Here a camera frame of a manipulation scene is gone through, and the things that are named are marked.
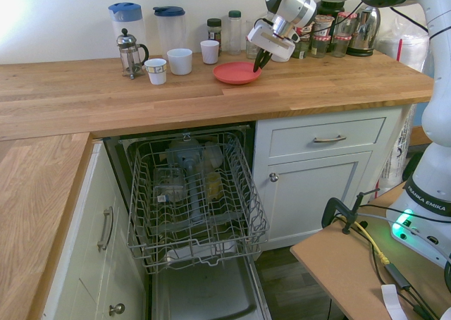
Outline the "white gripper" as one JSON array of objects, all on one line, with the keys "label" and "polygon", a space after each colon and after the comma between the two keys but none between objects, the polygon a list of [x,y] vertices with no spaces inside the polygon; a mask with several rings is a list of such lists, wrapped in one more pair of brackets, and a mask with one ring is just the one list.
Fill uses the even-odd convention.
[{"label": "white gripper", "polygon": [[278,37],[272,26],[259,19],[249,31],[247,39],[263,50],[257,52],[253,71],[258,71],[271,60],[272,54],[280,61],[288,61],[295,50],[295,43],[288,38]]}]

